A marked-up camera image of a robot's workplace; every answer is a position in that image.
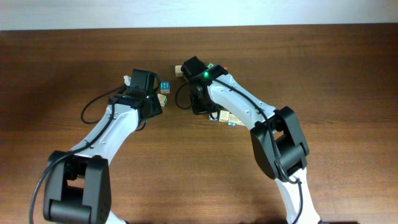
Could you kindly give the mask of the wooden block blue edge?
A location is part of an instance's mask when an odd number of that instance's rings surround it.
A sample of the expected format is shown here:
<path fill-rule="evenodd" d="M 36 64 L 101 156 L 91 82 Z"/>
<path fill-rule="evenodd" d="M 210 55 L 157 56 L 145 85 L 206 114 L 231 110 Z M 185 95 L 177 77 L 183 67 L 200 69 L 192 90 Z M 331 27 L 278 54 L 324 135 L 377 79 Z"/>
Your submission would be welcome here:
<path fill-rule="evenodd" d="M 209 114 L 209 120 L 210 120 L 210 121 L 218 121 L 218 114 L 217 114 L 217 112 L 215 112 L 215 113 L 210 113 L 210 114 Z"/>

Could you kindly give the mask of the plain carved wooden block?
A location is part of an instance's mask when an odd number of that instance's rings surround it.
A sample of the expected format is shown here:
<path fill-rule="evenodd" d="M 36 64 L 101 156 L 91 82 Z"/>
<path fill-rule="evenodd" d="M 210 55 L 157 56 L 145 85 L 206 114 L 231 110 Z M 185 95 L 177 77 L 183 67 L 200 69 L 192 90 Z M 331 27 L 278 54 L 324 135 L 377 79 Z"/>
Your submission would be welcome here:
<path fill-rule="evenodd" d="M 227 123 L 229 121 L 229 111 L 221 110 L 218 121 Z"/>

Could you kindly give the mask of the wooden block blue bottom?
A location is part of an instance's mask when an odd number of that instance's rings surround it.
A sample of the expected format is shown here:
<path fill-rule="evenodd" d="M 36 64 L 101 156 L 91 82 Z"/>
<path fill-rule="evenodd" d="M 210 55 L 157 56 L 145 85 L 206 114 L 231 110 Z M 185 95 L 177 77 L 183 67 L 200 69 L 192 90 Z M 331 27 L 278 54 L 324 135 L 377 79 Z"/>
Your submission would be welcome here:
<path fill-rule="evenodd" d="M 233 114 L 229 114 L 229 119 L 228 119 L 228 126 L 237 126 L 238 125 L 238 118 L 235 117 Z"/>

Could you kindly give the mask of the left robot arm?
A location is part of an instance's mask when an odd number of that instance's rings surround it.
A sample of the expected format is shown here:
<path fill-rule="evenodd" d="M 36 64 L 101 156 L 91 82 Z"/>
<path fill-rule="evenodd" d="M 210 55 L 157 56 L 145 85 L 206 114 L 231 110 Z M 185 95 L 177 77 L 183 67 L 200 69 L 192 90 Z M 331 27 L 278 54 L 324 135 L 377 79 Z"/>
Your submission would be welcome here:
<path fill-rule="evenodd" d="M 126 138 L 162 113 L 158 74 L 134 69 L 106 93 L 108 104 L 94 128 L 68 152 L 54 151 L 39 184 L 45 185 L 43 216 L 54 223 L 124 223 L 111 210 L 109 165 Z"/>

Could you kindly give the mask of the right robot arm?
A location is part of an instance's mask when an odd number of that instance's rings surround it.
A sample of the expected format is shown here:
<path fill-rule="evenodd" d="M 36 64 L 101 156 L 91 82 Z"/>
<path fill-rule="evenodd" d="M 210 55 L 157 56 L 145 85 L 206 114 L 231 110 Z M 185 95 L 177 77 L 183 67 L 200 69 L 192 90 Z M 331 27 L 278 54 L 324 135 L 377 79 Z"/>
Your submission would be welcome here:
<path fill-rule="evenodd" d="M 224 108 L 248 128 L 259 168 L 274 180 L 288 223 L 321 223 L 307 184 L 309 147 L 295 112 L 277 109 L 245 90 L 221 65 L 206 66 L 198 57 L 181 67 L 190 87 L 194 114 Z"/>

